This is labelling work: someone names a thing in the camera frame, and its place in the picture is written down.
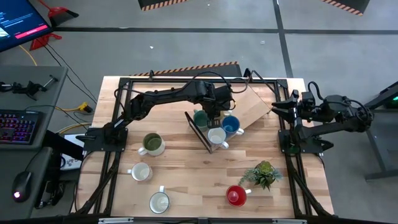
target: red mug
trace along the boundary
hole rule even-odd
[[[247,194],[250,194],[251,190],[244,190],[243,187],[238,185],[232,185],[226,191],[226,199],[229,204],[234,207],[240,207],[244,205],[246,199],[248,198]]]

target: keyboard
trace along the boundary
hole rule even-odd
[[[0,110],[0,144],[32,144],[39,111]]]

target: wooden tabletop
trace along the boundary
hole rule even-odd
[[[120,77],[104,77],[93,120],[94,127],[102,127],[111,121]],[[287,79],[289,92],[293,89],[305,91],[303,79]],[[181,87],[183,83],[135,83],[138,91],[163,90]],[[242,88],[233,84],[233,88]],[[264,84],[250,84],[252,89],[271,108],[275,96]],[[293,218],[292,198],[285,157],[280,153],[277,131],[280,129],[276,114],[270,113],[249,125],[242,136],[228,141],[229,149],[219,149],[210,154],[191,130],[184,115],[185,111],[200,109],[200,105],[178,102],[153,107],[142,121],[133,121],[129,129],[127,146],[122,153],[118,179],[114,193],[112,216],[129,217],[216,217],[216,218]],[[143,137],[151,132],[159,133],[166,143],[163,154],[152,157],[140,156],[137,150]],[[78,186],[77,205],[80,208],[98,185],[103,152],[92,153],[84,162]],[[325,171],[319,158],[303,154],[303,166],[307,185],[325,210],[333,213]],[[252,193],[246,204],[236,208],[225,199],[226,189],[236,185],[243,172],[255,167],[261,161],[269,161],[279,169],[284,178],[274,182],[271,191],[259,186],[245,184]],[[154,176],[148,182],[137,182],[128,169],[137,163],[146,162]],[[156,215],[149,208],[151,195],[165,186],[170,197],[170,208]],[[108,186],[103,197],[104,208]],[[297,186],[300,207],[303,209],[302,194]]]

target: monitor screen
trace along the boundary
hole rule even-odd
[[[51,31],[28,0],[0,0],[0,52]]]

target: concrete floor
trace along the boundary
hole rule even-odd
[[[276,29],[272,0],[189,0],[142,12],[136,0],[47,0],[81,14],[65,26],[146,28]],[[40,12],[46,10],[37,5]],[[279,0],[285,29],[398,30],[398,2],[372,0],[363,17],[319,0]],[[54,49],[98,95],[104,75],[126,75],[217,62],[239,61],[264,77],[286,77],[278,34],[189,32],[57,32]],[[316,81],[322,95],[341,94],[367,102],[397,81],[397,35],[287,34],[292,73]],[[32,52],[39,65],[57,65],[45,49]],[[32,65],[20,48],[0,54],[2,65]],[[86,100],[65,82],[58,105]],[[55,112],[50,130],[72,124]],[[366,182],[379,171],[365,134],[325,136],[335,147],[325,153],[326,176],[335,213],[344,218],[397,223],[398,178]]]

